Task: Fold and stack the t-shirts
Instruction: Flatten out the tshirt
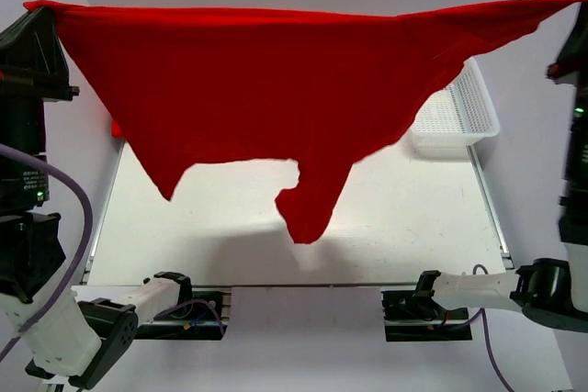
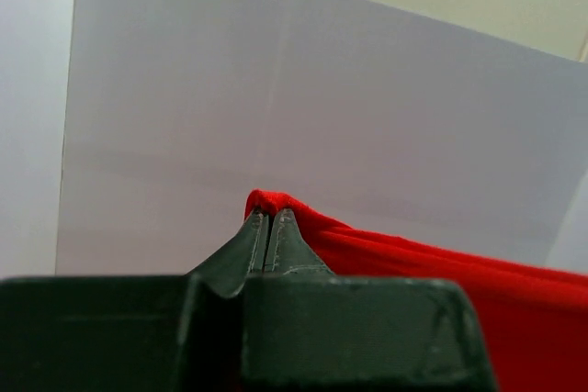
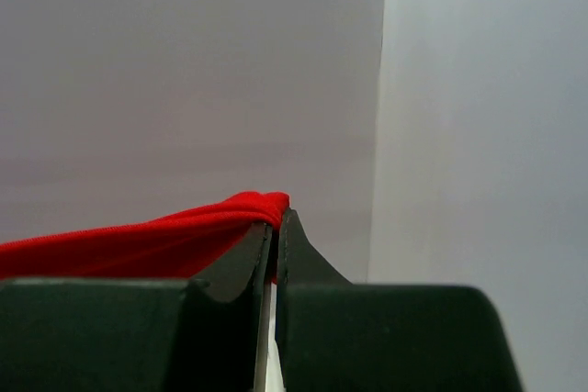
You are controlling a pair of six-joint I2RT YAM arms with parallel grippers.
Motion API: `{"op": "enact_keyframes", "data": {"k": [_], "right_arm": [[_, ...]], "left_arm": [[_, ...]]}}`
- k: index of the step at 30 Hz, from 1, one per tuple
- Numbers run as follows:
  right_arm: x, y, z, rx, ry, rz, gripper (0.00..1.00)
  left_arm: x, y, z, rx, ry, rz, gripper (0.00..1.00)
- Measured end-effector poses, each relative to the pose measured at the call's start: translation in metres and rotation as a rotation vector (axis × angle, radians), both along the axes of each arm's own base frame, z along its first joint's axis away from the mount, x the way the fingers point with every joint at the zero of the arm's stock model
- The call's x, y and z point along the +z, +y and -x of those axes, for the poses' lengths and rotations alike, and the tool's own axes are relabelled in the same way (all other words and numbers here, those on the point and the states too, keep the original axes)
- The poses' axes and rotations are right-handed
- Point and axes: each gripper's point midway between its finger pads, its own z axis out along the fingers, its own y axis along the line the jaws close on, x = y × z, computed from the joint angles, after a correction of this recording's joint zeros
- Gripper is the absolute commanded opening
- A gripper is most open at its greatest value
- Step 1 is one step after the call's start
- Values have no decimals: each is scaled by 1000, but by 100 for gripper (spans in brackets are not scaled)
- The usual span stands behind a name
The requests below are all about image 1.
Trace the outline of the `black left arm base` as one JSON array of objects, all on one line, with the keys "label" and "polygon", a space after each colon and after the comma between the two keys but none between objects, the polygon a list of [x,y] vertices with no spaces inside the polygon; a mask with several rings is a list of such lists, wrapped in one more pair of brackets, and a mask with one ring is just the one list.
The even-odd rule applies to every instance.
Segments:
[{"label": "black left arm base", "polygon": [[194,288],[194,303],[176,312],[142,324],[139,341],[220,341],[229,324],[232,294],[229,288]]}]

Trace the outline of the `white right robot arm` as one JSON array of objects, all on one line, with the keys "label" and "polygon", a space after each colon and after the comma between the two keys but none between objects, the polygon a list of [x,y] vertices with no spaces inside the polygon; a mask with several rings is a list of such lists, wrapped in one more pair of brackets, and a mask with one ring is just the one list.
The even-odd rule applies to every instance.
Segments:
[{"label": "white right robot arm", "polygon": [[426,271],[408,298],[423,319],[456,308],[492,308],[520,312],[555,330],[587,331],[587,4],[547,77],[575,88],[558,223],[567,258],[536,259],[502,274]]}]

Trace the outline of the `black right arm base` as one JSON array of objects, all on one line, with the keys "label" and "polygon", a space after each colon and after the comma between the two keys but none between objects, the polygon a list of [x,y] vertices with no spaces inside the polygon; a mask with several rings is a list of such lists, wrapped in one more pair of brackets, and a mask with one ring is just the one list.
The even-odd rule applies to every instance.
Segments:
[{"label": "black right arm base", "polygon": [[386,342],[467,342],[472,340],[466,308],[446,310],[410,290],[381,293]]}]

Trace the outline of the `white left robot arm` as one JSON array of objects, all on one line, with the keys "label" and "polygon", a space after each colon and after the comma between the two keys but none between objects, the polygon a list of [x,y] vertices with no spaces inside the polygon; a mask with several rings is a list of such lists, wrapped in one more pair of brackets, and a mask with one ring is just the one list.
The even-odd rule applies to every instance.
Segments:
[{"label": "white left robot arm", "polygon": [[[94,217],[82,187],[47,162],[44,105],[77,94],[50,9],[27,12],[2,32],[1,309],[16,340],[32,352],[29,375],[62,376],[89,390],[130,348],[143,323],[185,317],[194,295],[188,277],[162,272],[116,300],[76,300],[72,280]],[[51,179],[68,187],[82,207],[82,236],[72,257],[58,239],[60,215],[40,212]]]}]

